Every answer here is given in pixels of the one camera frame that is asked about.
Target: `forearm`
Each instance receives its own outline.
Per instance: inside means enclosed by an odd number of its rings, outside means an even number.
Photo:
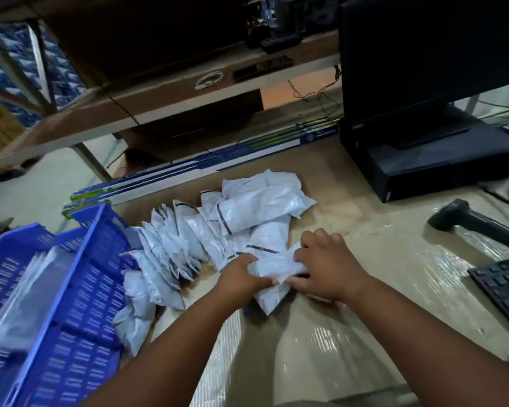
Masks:
[[[509,366],[392,287],[370,278],[347,305],[423,405],[509,407]]]
[[[217,335],[233,311],[214,291],[206,294],[83,407],[187,407]]]

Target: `table surface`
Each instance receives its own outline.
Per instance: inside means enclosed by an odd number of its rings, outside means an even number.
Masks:
[[[292,219],[289,245],[304,230],[343,234],[372,275],[408,296],[463,335],[509,361],[509,322],[467,276],[470,267],[509,257],[496,242],[457,228],[435,231],[427,219],[455,198],[509,226],[509,206],[475,188],[445,191],[383,204],[338,137],[268,156],[208,177],[147,195],[115,209],[130,223],[149,221],[151,209],[179,199],[200,205],[200,191],[223,179],[266,169],[298,174],[317,204]],[[215,283],[206,269],[185,291],[191,304]],[[177,318],[166,310],[153,339]],[[297,400],[329,401],[404,384],[386,352],[346,307],[329,307],[290,294],[267,319],[234,314],[225,323],[198,386],[193,406],[261,406]]]
[[[235,82],[233,72],[253,64],[287,55],[294,66],[252,80]],[[339,64],[338,33],[317,34],[298,46],[265,54],[249,50],[244,43],[218,51],[201,64],[165,76],[143,76],[113,87],[87,91],[78,101],[36,124],[0,152],[0,167],[44,155],[50,151],[196,109]],[[221,71],[218,84],[195,90],[204,75]]]

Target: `monitor stand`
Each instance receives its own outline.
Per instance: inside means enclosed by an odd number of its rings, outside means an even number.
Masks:
[[[352,128],[340,141],[383,202],[509,177],[509,135],[452,105]]]

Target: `computer monitor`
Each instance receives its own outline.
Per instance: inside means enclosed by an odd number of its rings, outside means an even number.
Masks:
[[[350,0],[340,20],[351,126],[509,84],[509,0]]]

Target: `keyboard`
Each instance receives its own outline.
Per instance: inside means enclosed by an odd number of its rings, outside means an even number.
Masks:
[[[468,270],[482,291],[509,320],[509,260]]]

